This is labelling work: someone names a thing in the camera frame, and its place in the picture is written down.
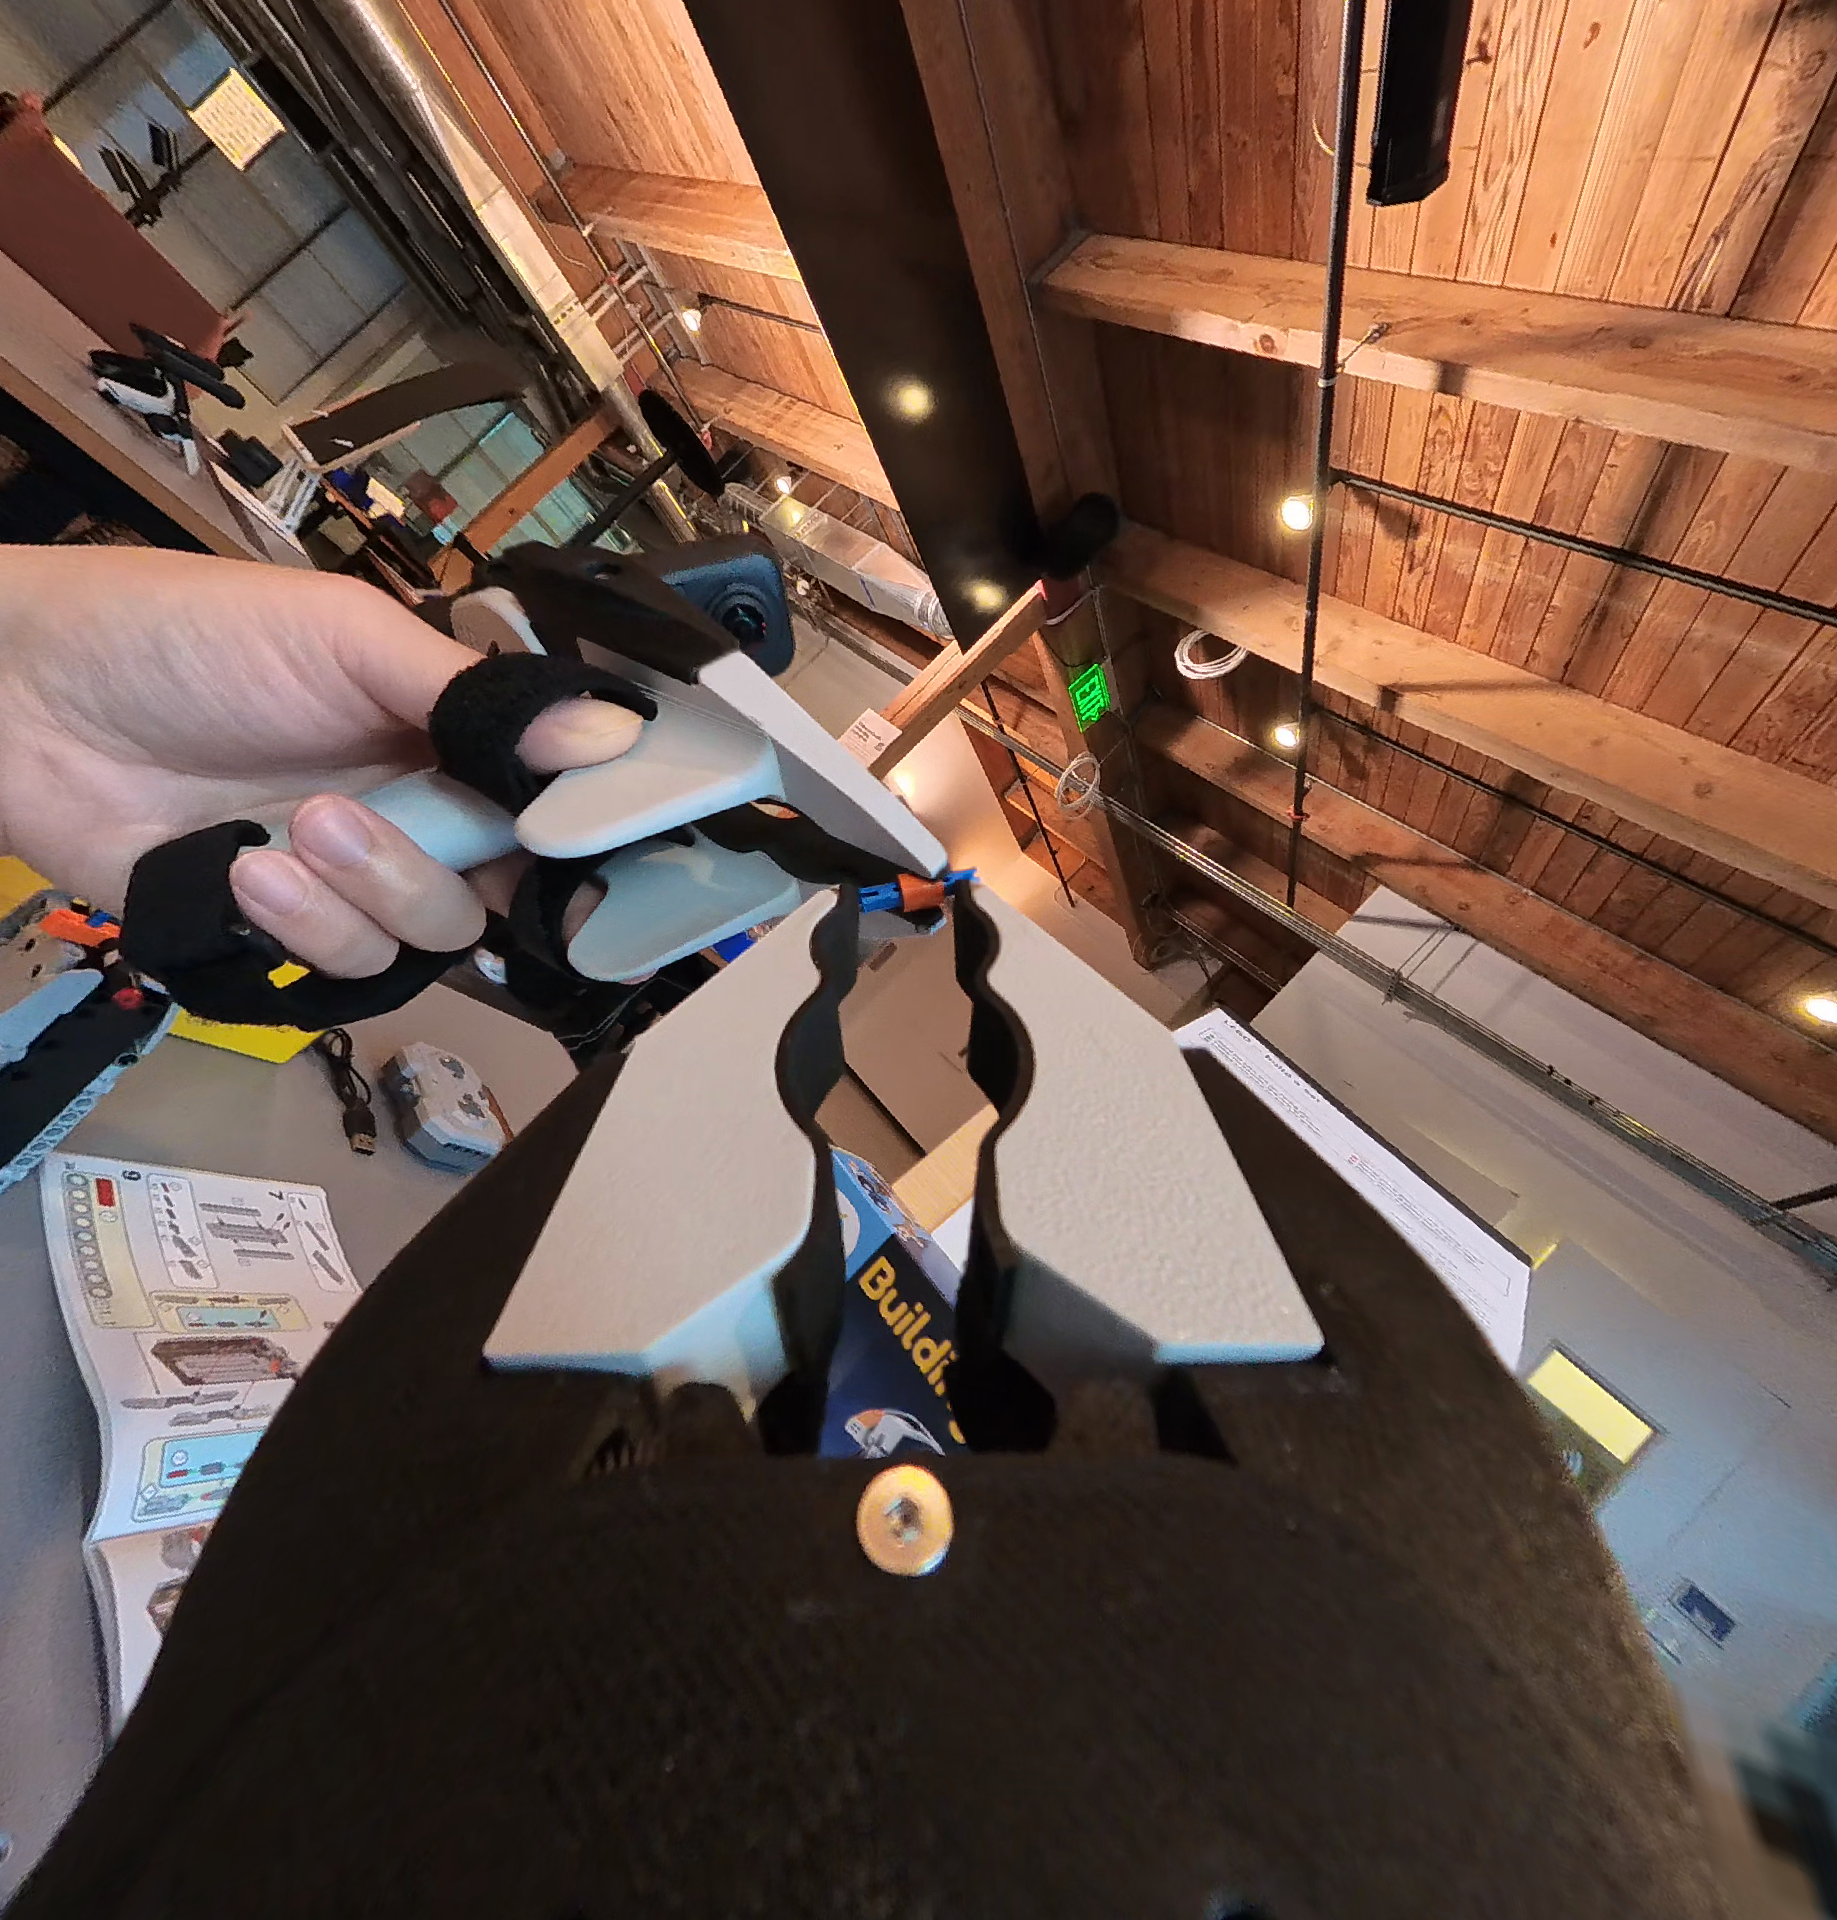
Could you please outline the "blue toy box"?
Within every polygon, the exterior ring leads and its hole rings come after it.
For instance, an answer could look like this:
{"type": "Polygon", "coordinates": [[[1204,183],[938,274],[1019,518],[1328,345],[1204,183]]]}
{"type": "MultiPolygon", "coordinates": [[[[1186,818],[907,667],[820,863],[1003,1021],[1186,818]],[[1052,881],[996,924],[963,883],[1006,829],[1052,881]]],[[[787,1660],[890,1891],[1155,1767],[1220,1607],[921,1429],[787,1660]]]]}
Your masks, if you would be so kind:
{"type": "Polygon", "coordinates": [[[833,1164],[846,1298],[817,1450],[881,1466],[961,1453],[958,1268],[863,1157],[835,1151],[833,1164]]]}

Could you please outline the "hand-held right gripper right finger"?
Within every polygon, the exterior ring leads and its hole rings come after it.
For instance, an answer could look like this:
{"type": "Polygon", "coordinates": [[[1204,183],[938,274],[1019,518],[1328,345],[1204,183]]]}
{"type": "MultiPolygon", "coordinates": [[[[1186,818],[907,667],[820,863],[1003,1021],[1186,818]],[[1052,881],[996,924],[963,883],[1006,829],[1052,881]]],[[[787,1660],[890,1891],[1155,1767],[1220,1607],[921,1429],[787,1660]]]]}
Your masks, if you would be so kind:
{"type": "Polygon", "coordinates": [[[951,1404],[1045,1453],[1082,1388],[1303,1363],[1324,1330],[1171,1031],[981,881],[954,884],[976,1164],[951,1404]]]}

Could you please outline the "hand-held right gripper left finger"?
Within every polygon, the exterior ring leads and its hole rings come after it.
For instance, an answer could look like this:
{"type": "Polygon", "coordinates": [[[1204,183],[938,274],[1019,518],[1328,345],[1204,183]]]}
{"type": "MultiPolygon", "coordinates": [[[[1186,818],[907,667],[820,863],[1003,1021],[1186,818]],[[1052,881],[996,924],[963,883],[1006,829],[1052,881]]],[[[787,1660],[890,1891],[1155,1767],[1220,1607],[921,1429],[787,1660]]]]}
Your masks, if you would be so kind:
{"type": "Polygon", "coordinates": [[[843,1317],[833,1147],[858,894],[812,894],[617,1066],[485,1340],[502,1370],[715,1383],[812,1453],[843,1317]]]}

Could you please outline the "black hanging box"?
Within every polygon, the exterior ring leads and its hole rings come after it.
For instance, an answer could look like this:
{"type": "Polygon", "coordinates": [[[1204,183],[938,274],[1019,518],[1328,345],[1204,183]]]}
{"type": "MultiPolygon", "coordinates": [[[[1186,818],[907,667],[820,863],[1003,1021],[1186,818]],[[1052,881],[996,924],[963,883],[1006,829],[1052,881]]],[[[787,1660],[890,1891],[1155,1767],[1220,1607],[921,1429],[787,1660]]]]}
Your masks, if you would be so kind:
{"type": "Polygon", "coordinates": [[[1473,2],[1390,2],[1379,54],[1368,204],[1420,204],[1449,179],[1473,2]]]}

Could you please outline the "white wall paper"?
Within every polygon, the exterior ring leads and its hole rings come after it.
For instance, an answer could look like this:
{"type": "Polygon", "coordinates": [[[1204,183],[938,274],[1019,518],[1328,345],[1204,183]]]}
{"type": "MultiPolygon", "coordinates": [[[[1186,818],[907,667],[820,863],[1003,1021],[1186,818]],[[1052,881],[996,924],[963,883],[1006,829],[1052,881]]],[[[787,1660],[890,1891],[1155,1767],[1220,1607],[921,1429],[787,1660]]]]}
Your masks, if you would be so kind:
{"type": "Polygon", "coordinates": [[[288,133],[284,116],[239,67],[229,67],[186,114],[211,147],[240,173],[288,133]]]}

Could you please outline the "white printed task sheet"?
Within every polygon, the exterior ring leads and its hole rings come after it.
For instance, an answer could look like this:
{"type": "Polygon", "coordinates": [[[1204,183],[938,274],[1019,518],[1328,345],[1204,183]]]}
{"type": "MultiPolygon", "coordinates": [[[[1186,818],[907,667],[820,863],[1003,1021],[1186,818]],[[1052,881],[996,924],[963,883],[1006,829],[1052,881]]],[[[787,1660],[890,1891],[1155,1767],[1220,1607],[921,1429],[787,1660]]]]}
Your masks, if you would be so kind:
{"type": "Polygon", "coordinates": [[[1508,1370],[1520,1370],[1532,1260],[1241,1019],[1214,1008],[1176,1029],[1174,1037],[1181,1047],[1212,1053],[1341,1172],[1436,1272],[1508,1370]]]}

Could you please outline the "pale wooden board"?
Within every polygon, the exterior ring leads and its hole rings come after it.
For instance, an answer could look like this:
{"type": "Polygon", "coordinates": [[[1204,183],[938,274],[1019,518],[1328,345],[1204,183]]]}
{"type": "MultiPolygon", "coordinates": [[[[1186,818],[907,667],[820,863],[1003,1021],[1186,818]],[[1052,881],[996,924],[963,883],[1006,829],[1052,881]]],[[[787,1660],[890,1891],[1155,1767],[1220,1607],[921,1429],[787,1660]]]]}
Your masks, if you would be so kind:
{"type": "Polygon", "coordinates": [[[898,1204],[931,1237],[971,1201],[981,1151],[996,1121],[996,1107],[984,1104],[938,1149],[897,1179],[895,1196],[898,1204]]]}

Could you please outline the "instruction booklet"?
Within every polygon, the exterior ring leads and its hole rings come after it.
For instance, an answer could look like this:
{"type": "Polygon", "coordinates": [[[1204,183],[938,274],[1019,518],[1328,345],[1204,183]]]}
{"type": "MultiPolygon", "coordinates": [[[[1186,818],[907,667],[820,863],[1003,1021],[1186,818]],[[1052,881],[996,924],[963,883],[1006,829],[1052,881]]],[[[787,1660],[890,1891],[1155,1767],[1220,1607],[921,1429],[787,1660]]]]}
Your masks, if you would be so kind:
{"type": "Polygon", "coordinates": [[[85,1560],[114,1737],[218,1514],[360,1279],[317,1185],[57,1152],[40,1193],[100,1432],[85,1560]]]}

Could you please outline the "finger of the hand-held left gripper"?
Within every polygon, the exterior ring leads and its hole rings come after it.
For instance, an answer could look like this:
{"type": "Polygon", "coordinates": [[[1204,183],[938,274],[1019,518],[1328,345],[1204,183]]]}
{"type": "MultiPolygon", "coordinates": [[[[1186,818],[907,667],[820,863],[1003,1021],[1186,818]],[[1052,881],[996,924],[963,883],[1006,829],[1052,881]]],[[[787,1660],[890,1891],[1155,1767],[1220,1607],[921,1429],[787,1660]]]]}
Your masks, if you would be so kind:
{"type": "Polygon", "coordinates": [[[739,780],[734,803],[787,803],[812,825],[898,870],[943,877],[951,855],[898,794],[836,735],[744,653],[726,653],[698,672],[698,701],[722,707],[734,725],[761,736],[757,774],[739,780]]]}
{"type": "Polygon", "coordinates": [[[748,826],[757,836],[754,845],[787,877],[812,884],[852,884],[861,894],[872,888],[906,894],[907,883],[926,883],[926,877],[878,852],[827,834],[815,821],[787,810],[751,810],[748,826]]]}

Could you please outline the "person's left hand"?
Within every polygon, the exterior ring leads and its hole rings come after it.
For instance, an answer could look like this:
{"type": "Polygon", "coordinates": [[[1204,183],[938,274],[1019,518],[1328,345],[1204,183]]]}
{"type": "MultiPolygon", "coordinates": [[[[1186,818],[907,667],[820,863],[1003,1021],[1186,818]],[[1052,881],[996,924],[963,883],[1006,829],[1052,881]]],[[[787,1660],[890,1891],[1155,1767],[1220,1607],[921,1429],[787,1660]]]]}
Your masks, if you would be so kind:
{"type": "Polygon", "coordinates": [[[433,762],[478,659],[352,578],[0,544],[0,856],[116,910],[144,852],[253,821],[284,840],[234,856],[239,910],[308,970],[470,952],[517,862],[453,874],[360,797],[433,762]]]}

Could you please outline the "rectangular silver air duct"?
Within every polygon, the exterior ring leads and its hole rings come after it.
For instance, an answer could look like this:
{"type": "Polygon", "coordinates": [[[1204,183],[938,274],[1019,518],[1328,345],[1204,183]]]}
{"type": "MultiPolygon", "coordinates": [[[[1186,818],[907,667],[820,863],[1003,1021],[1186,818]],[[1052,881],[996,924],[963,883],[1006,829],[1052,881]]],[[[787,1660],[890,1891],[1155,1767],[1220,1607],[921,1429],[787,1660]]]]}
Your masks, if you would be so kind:
{"type": "Polygon", "coordinates": [[[935,640],[954,639],[928,574],[884,540],[796,496],[766,494],[753,485],[729,484],[719,505],[760,528],[801,572],[935,640]]]}

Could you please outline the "spare gripper device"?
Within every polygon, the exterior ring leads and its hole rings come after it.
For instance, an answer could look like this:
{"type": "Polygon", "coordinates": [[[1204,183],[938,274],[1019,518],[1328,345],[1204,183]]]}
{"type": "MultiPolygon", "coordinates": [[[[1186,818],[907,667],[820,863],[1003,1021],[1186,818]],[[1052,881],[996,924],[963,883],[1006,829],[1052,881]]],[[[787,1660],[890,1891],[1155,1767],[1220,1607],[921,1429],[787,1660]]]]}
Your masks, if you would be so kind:
{"type": "Polygon", "coordinates": [[[226,377],[226,369],[164,332],[133,324],[138,354],[95,346],[89,354],[97,392],[111,405],[144,420],[162,440],[176,447],[186,474],[203,468],[199,436],[191,416],[191,388],[240,410],[246,398],[226,377]]]}

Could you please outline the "grey desk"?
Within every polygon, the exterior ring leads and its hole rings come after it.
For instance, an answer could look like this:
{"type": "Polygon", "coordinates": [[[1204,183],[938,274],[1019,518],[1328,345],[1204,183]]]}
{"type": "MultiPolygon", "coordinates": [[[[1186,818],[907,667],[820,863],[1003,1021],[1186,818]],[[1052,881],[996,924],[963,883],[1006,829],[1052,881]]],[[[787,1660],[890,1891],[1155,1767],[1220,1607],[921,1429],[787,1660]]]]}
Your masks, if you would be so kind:
{"type": "MultiPolygon", "coordinates": [[[[460,1179],[389,1135],[355,1154],[313,1058],[266,1064],[167,1038],[73,1134],[79,1151],[321,1185],[360,1282],[460,1179]]],[[[37,1180],[0,1196],[0,1906],[103,1751],[103,1668],[82,1538],[97,1420],[45,1262],[37,1180]]]]}

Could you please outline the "large black screen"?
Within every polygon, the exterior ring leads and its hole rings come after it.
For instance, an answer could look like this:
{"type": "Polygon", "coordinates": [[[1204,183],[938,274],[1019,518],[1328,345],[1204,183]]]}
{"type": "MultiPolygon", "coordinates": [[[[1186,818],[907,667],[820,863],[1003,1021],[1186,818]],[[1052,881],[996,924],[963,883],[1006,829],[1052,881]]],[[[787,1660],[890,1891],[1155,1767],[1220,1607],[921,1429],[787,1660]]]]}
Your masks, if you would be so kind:
{"type": "Polygon", "coordinates": [[[690,22],[961,643],[1040,578],[1042,522],[900,4],[690,22]]]}

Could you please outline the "grey black brick model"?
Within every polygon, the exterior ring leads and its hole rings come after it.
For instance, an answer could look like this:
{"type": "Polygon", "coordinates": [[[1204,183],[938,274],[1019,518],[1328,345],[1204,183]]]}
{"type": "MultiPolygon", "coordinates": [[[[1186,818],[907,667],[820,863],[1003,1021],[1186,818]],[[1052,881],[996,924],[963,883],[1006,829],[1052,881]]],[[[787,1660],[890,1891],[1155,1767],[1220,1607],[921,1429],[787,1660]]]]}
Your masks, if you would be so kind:
{"type": "Polygon", "coordinates": [[[179,1007],[121,925],[41,888],[0,916],[0,1192],[29,1175],[169,1031],[179,1007]]]}

